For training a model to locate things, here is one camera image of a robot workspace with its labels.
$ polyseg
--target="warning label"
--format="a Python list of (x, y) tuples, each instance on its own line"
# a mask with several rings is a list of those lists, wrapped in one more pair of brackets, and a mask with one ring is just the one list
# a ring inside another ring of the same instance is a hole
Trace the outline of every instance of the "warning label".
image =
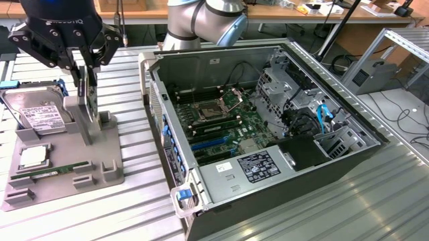
[(277, 174), (277, 169), (267, 151), (259, 152), (237, 159), (247, 180), (256, 183)]
[(64, 121), (54, 105), (24, 108), (21, 112), (34, 131), (64, 127)]

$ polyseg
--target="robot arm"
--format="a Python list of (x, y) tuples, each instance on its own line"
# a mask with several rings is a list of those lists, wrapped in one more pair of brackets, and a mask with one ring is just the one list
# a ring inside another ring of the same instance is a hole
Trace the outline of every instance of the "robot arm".
[(199, 38), (231, 46), (245, 25), (240, 0), (168, 0), (163, 50), (199, 48)]
[[(88, 69), (92, 86), (100, 65), (106, 65), (121, 43), (118, 29), (101, 22), (89, 0), (21, 0), (25, 22), (13, 27), (9, 40), (44, 65), (58, 66), (73, 77), (74, 86), (81, 73), (72, 50), (78, 49)], [(97, 52), (92, 43), (97, 36), (104, 45)]]

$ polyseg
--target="hard drive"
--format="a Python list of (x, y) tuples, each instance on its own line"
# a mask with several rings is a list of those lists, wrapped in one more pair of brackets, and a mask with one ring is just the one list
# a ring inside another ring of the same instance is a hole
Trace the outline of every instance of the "hard drive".
[(62, 107), (68, 96), (62, 80), (37, 83), (0, 82), (0, 102), (18, 122), (20, 129), (34, 129), (38, 135), (65, 131), (73, 121)]

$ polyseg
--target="green circuit board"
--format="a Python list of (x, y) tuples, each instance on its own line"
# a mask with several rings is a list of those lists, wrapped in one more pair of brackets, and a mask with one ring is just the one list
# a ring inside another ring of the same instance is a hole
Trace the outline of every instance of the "green circuit board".
[(275, 139), (257, 112), (252, 111), (252, 104), (244, 94), (240, 96), (243, 102), (239, 103), (237, 95), (232, 91), (225, 92), (221, 100), (224, 107), (229, 109), (228, 112), (221, 109), (219, 99), (175, 105), (191, 147), (212, 140), (227, 139), (219, 145), (192, 151), (200, 165), (259, 150)]

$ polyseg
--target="motherboard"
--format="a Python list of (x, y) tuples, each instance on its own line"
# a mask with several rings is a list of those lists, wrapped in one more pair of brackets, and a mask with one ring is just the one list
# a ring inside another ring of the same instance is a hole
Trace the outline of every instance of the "motherboard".
[(275, 140), (243, 89), (177, 103), (175, 112), (199, 165), (253, 152)]

